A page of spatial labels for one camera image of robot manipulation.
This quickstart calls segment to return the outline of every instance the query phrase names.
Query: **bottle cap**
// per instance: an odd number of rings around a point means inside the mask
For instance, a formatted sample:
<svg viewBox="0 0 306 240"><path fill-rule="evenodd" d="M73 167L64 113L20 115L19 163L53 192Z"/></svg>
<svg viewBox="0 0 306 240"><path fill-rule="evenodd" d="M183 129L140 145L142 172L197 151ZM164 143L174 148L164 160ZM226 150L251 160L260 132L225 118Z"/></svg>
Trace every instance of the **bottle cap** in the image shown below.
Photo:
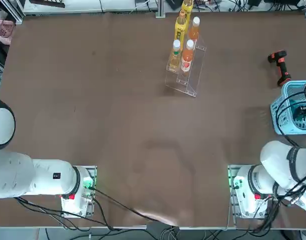
<svg viewBox="0 0 306 240"><path fill-rule="evenodd" d="M186 16L185 11L184 11L184 10L181 10L181 11L179 12L179 16L180 16L180 17L185 17L185 16Z"/></svg>
<svg viewBox="0 0 306 240"><path fill-rule="evenodd" d="M173 49L178 50L180 47L181 47L181 42L178 39L174 40Z"/></svg>
<svg viewBox="0 0 306 240"><path fill-rule="evenodd" d="M200 20L199 20L199 17L194 17L194 19L193 19L193 26L194 27L198 27L199 26L199 22L200 22Z"/></svg>
<svg viewBox="0 0 306 240"><path fill-rule="evenodd" d="M186 48L187 48L188 50L192 50L192 49L194 48L194 42L193 42L193 40L189 39L189 40L187 41L187 43L186 43Z"/></svg>

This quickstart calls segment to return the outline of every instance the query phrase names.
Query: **bottle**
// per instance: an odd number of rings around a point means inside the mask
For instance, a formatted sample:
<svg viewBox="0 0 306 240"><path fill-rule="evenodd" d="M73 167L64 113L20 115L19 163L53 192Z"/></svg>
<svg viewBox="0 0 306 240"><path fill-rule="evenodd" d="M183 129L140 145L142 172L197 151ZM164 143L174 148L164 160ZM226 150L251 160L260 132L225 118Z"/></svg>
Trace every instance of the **bottle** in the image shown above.
<svg viewBox="0 0 306 240"><path fill-rule="evenodd" d="M194 42L192 40L188 40L186 43L186 48L182 54L182 62L181 62L181 70L184 73L187 73L191 69L193 55L194 55Z"/></svg>
<svg viewBox="0 0 306 240"><path fill-rule="evenodd" d="M184 45L184 35L186 29L187 21L185 19L185 12L180 11L179 17L176 19L175 23L175 38L174 40L179 40L181 44L181 50L183 49Z"/></svg>
<svg viewBox="0 0 306 240"><path fill-rule="evenodd" d="M187 25L186 25L186 30L185 30L186 33L187 33L190 18L191 18L193 6L194 6L194 0L183 0L181 9L185 11L185 15L186 15L186 20L187 20Z"/></svg>
<svg viewBox="0 0 306 240"><path fill-rule="evenodd" d="M193 19L193 26L191 27L191 29L189 29L189 32L188 32L188 37L189 39L191 39L193 42L194 42L194 50L196 48L196 42L198 40L198 28L199 28L199 17L194 17Z"/></svg>
<svg viewBox="0 0 306 240"><path fill-rule="evenodd" d="M179 68L179 62L181 59L180 55L180 47L181 47L181 42L179 40L174 40L173 42L173 50L169 56L169 67L168 70L172 72L177 72Z"/></svg>

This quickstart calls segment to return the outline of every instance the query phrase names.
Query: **plastic basket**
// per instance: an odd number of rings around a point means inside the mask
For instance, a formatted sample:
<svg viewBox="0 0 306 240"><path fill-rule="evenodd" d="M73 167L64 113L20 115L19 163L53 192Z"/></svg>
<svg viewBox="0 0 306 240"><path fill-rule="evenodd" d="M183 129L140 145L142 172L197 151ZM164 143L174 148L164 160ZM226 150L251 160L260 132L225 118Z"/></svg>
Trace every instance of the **plastic basket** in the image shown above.
<svg viewBox="0 0 306 240"><path fill-rule="evenodd" d="M282 88L282 95L276 99L275 102L271 104L271 113L272 113L272 118L273 118L273 124L274 124L274 129L276 133L281 135L281 132L279 131L276 123L276 110L281 104L281 102L286 99L288 96L302 92L304 91L306 85L306 80L304 81L289 81L285 85L283 85ZM288 107L291 104L297 103L297 102L302 102L306 101L305 95L300 94L297 96L292 97L291 99L285 101L283 105L280 107L278 114L281 113L281 111ZM284 132L286 135L296 135L296 134L306 134L306 119L305 120L293 120L293 112L296 108L299 106L305 106L306 103L304 104L298 104L295 105L294 107L289 107L287 110L285 110L278 122L281 130Z"/></svg>
<svg viewBox="0 0 306 240"><path fill-rule="evenodd" d="M0 41L10 45L15 24L12 21L0 20Z"/></svg>

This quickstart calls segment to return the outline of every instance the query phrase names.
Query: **pink basket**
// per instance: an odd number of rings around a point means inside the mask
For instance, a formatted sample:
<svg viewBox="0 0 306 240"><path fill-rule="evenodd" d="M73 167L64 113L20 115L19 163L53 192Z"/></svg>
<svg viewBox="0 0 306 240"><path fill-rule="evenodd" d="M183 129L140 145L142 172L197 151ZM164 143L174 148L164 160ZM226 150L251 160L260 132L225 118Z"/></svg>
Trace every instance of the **pink basket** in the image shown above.
<svg viewBox="0 0 306 240"><path fill-rule="evenodd" d="M10 45L15 24L12 21L0 20L0 42Z"/></svg>

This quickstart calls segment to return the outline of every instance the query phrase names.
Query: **floor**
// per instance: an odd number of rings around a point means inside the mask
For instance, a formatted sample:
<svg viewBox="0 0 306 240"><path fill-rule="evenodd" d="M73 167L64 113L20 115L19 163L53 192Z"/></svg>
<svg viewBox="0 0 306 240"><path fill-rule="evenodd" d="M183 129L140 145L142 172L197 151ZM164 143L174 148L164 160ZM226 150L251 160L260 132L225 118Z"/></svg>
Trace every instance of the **floor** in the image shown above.
<svg viewBox="0 0 306 240"><path fill-rule="evenodd" d="M150 224L147 230L157 239L160 239L161 233L164 229L167 229L168 226L161 223ZM78 232L78 231L69 231L61 228L48 228L47 229L49 240L71 240L74 237L85 236L78 238L80 240L88 240L89 232ZM105 229L92 229L90 231L94 236L92 239L98 240L95 235L102 235L108 233ZM228 230L222 231L217 239L218 240L232 240L237 236L242 235L244 232L239 230ZM204 230L181 230L177 237L178 240L213 240L210 231ZM144 231L130 231L128 233L119 234L116 236L111 236L110 240L153 240L153 238ZM172 236L168 232L164 234L163 240L169 240ZM47 240L44 228L0 228L0 240ZM246 235L239 238L240 240L254 240L258 239L251 235ZM272 230L266 236L261 238L262 240L284 240L279 230Z"/></svg>

